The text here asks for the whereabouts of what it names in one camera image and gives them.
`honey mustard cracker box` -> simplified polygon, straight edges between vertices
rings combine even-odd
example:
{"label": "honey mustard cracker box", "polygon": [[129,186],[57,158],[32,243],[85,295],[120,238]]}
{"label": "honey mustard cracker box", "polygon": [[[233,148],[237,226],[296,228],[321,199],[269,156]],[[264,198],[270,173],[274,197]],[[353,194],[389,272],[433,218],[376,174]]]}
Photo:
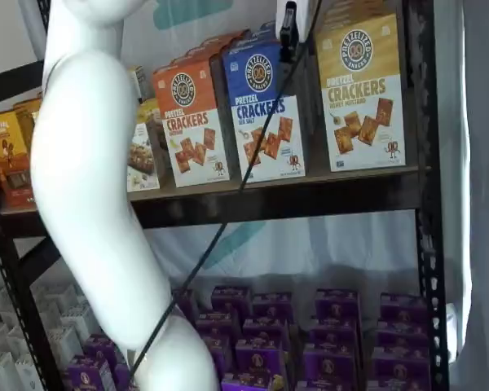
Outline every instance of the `honey mustard cracker box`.
{"label": "honey mustard cracker box", "polygon": [[316,40],[331,170],[405,165],[396,17],[343,15]]}

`black cable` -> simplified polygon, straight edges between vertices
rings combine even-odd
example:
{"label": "black cable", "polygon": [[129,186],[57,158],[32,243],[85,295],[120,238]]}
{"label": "black cable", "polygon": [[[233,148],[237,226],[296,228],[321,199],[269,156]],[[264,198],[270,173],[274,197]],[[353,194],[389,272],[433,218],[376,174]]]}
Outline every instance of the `black cable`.
{"label": "black cable", "polygon": [[[311,26],[310,26],[310,31],[308,33],[308,37],[311,36],[313,33],[313,30],[315,29],[315,25],[317,23],[317,17],[319,15],[319,10],[320,10],[320,5],[321,5],[322,0],[319,0],[317,3],[317,7],[315,9],[315,14],[313,17],[313,20],[311,21]],[[255,151],[253,151],[253,156],[252,159],[250,160],[250,163],[248,165],[248,168],[246,170],[246,173],[244,174],[243,180],[239,186],[239,189],[237,189],[237,193],[241,193],[246,185],[246,182],[248,181],[248,178],[250,174],[252,173],[252,168],[253,168],[253,163],[257,159],[258,154],[259,154],[259,149],[261,147],[262,140],[264,139],[265,134],[267,133],[267,127],[270,124],[271,118],[273,117],[275,110],[277,109],[277,106],[279,104],[279,100],[281,99],[284,90],[288,87],[289,83],[291,82],[291,79],[293,78],[293,74],[297,70],[297,66],[302,60],[302,57],[306,53],[306,50],[308,49],[308,46],[312,40],[311,39],[306,39],[304,43],[302,43],[302,49],[300,50],[297,58],[295,59],[295,62],[293,63],[290,72],[288,73],[287,77],[284,79],[284,83],[279,89],[279,93],[277,94],[277,97],[274,100],[274,103],[271,105],[271,110],[268,112],[267,119],[264,121],[264,126],[262,127],[262,132],[261,135],[259,136],[257,146],[255,147]],[[145,358],[145,355],[147,354],[148,350],[150,349],[152,343],[157,337],[157,334],[160,332],[160,330],[163,328],[163,325],[165,324],[166,319],[169,317],[169,315],[172,313],[174,310],[174,307],[176,306],[176,297],[182,296],[188,289],[188,286],[192,282],[192,280],[196,277],[197,273],[199,272],[200,268],[205,264],[206,260],[208,259],[210,253],[212,250],[214,250],[215,245],[218,243],[219,238],[221,238],[222,233],[225,231],[225,228],[227,228],[228,222],[223,222],[221,223],[221,226],[219,227],[218,231],[216,232],[215,236],[212,238],[212,241],[209,244],[209,247],[205,250],[203,255],[201,256],[200,260],[197,262],[196,267],[192,269],[190,274],[188,275],[187,279],[183,282],[181,285],[181,288],[178,290],[175,296],[172,296],[172,301],[170,302],[169,306],[166,308],[165,312],[161,316],[159,322],[157,323],[156,327],[154,328],[154,331],[148,338],[147,343],[143,347],[141,353],[138,356],[138,359],[134,363],[134,366],[130,370],[130,381],[134,378],[134,374],[139,368],[139,365],[141,365],[141,362]]]}

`pretzel crackers box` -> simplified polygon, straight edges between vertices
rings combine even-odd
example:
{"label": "pretzel crackers box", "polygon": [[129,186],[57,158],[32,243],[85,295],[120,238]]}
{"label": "pretzel crackers box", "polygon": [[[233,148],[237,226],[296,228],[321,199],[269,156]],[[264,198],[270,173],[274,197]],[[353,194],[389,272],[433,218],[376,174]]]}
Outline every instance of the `pretzel crackers box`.
{"label": "pretzel crackers box", "polygon": [[[252,38],[248,45],[224,56],[231,114],[241,175],[252,161],[268,112],[277,96],[280,44],[272,39]],[[307,117],[302,100],[285,95],[271,118],[253,162],[249,182],[269,181],[306,174],[302,122]]]}
{"label": "pretzel crackers box", "polygon": [[230,179],[233,129],[220,50],[207,46],[153,75],[177,187]]}
{"label": "pretzel crackers box", "polygon": [[0,183],[12,207],[34,204],[29,175],[33,128],[33,117],[22,106],[0,112]]}
{"label": "pretzel crackers box", "polygon": [[316,38],[331,170],[405,165],[396,17],[351,10]]}

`cracker image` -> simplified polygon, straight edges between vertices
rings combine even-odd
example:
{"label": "cracker image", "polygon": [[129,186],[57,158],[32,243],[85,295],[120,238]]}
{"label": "cracker image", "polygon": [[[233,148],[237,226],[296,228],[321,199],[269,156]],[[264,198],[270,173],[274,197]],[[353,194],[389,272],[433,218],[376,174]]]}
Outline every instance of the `cracker image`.
{"label": "cracker image", "polygon": [[393,112],[393,100],[386,98],[378,99],[377,122],[384,126],[391,123],[391,113]]}
{"label": "cracker image", "polygon": [[[252,161],[253,157],[253,152],[255,151],[256,143],[254,141],[251,141],[250,143],[246,143],[244,147],[244,153],[246,153],[246,158],[248,159],[248,164]],[[261,158],[258,157],[255,159],[253,165],[259,165],[261,164]]]}
{"label": "cracker image", "polygon": [[279,137],[288,143],[292,139],[293,119],[282,116],[279,121]]}
{"label": "cracker image", "polygon": [[181,140],[181,148],[183,149],[183,152],[185,152],[185,154],[187,155],[188,159],[194,158],[194,146],[192,145],[192,140],[190,139],[190,137]]}
{"label": "cracker image", "polygon": [[215,148],[215,130],[210,128],[205,128],[205,135],[203,137],[203,144],[209,150],[214,150]]}
{"label": "cracker image", "polygon": [[176,161],[178,162],[179,172],[181,174],[190,171],[190,165],[188,164],[188,156],[185,151],[176,152]]}
{"label": "cracker image", "polygon": [[206,156],[206,146],[201,143],[196,143],[196,147],[194,148],[194,160],[198,165],[205,165],[205,156]]}
{"label": "cracker image", "polygon": [[360,127],[359,141],[362,141],[367,145],[372,145],[375,134],[377,134],[377,128],[377,120],[374,120],[370,116],[365,116],[364,122]]}
{"label": "cracker image", "polygon": [[344,116],[344,122],[349,128],[351,137],[357,137],[360,133],[360,120],[357,112],[351,112],[347,116]]}
{"label": "cracker image", "polygon": [[350,129],[345,126],[335,130],[335,140],[341,155],[349,151],[353,151],[353,143],[351,142]]}
{"label": "cracker image", "polygon": [[270,133],[268,134],[267,147],[264,150],[265,155],[277,160],[277,152],[279,152],[280,137]]}

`yellow cracker box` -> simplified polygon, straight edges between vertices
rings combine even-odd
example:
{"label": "yellow cracker box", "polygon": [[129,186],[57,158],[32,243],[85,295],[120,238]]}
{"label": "yellow cracker box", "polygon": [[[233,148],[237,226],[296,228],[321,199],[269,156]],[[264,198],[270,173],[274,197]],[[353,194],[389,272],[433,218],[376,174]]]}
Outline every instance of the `yellow cracker box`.
{"label": "yellow cracker box", "polygon": [[9,206],[34,203],[29,175],[33,118],[25,108],[0,112],[0,183]]}
{"label": "yellow cracker box", "polygon": [[395,15],[354,19],[316,41],[331,170],[405,165]]}

